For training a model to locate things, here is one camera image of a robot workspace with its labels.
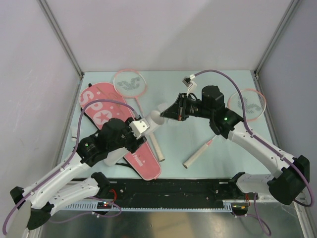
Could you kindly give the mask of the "translucent shuttlecock tube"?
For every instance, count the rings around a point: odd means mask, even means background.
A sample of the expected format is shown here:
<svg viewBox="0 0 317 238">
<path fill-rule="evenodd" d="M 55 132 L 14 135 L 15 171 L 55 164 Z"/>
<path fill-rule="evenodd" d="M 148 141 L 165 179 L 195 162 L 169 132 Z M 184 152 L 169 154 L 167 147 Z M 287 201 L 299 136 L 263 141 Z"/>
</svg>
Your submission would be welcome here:
<svg viewBox="0 0 317 238">
<path fill-rule="evenodd" d="M 139 120 L 144 120 L 150 128 L 144 133 L 143 136 L 149 136 L 153 147 L 157 153 L 158 161 L 162 162 L 165 160 L 163 153 L 160 149 L 160 146 L 157 142 L 157 140 L 154 137 L 154 131 L 158 129 L 159 126 L 162 126 L 164 124 L 164 118 L 160 116 L 159 111 L 151 111 L 146 117 L 141 118 Z M 107 166 L 113 166 L 115 165 L 121 158 L 123 158 L 128 153 L 128 150 L 126 148 L 120 148 L 113 152 L 110 152 L 106 159 L 104 159 L 104 163 Z"/>
</svg>

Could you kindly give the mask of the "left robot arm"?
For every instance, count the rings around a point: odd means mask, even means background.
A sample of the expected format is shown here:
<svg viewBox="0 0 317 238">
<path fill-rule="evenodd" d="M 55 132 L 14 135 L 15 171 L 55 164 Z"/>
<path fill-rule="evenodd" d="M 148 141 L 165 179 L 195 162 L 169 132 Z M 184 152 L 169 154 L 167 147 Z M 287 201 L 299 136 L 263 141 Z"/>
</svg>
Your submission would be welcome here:
<svg viewBox="0 0 317 238">
<path fill-rule="evenodd" d="M 149 124 L 142 118 L 121 120 L 111 118 L 94 134 L 82 138 L 74 146 L 69 157 L 31 186 L 14 187 L 10 196 L 15 209 L 27 207 L 25 228 L 34 230 L 45 224 L 60 205 L 67 206 L 82 198 L 104 198 L 110 186 L 101 172 L 93 173 L 80 187 L 73 190 L 63 187 L 80 173 L 107 158 L 121 158 L 128 152 L 136 152 L 146 141 Z"/>
</svg>

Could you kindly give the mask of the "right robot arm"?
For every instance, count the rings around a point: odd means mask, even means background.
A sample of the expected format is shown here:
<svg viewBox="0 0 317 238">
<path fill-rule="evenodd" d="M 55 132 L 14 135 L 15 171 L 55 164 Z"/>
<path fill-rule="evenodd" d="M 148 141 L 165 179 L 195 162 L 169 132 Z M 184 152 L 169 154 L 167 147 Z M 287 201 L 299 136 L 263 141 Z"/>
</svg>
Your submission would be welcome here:
<svg viewBox="0 0 317 238">
<path fill-rule="evenodd" d="M 161 117 L 177 121 L 185 121 L 189 116 L 208 119 L 214 134 L 241 146 L 269 170 L 268 175 L 236 174 L 229 186 L 233 198 L 262 193 L 289 205 L 308 187 L 309 160 L 304 156 L 296 158 L 258 136 L 241 116 L 226 107 L 217 86 L 204 87 L 199 100 L 179 93 L 176 101 L 161 113 Z"/>
</svg>

